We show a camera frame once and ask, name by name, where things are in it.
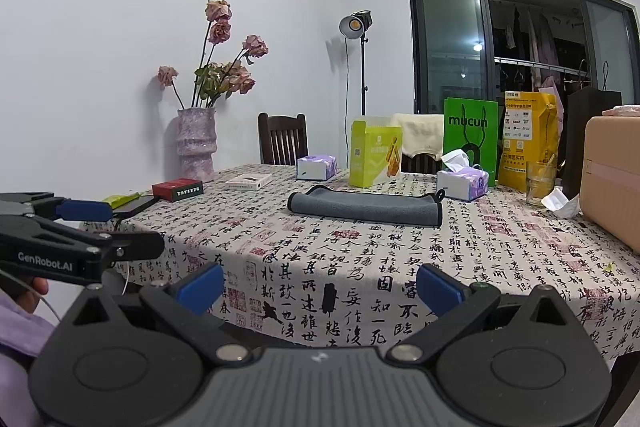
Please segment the purple sleeve forearm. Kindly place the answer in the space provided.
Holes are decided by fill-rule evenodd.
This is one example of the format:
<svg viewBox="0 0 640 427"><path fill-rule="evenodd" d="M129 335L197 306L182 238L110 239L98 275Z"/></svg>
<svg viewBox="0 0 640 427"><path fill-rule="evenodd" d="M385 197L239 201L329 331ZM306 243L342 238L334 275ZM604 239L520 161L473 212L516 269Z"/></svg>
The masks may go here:
<svg viewBox="0 0 640 427"><path fill-rule="evenodd" d="M42 426L28 390L29 367L47 342L54 326L28 313L1 291L1 425Z"/></svg>

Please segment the person left hand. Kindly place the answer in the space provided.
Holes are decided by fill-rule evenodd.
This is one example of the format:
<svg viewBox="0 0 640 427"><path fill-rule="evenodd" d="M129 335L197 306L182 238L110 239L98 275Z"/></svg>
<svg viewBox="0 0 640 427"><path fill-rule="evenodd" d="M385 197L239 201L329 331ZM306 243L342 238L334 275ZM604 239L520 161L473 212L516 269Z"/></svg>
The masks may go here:
<svg viewBox="0 0 640 427"><path fill-rule="evenodd" d="M27 313L34 313L39 306L40 297L49 292L49 282L42 277L27 277L24 283L28 289L17 296L15 301Z"/></svg>

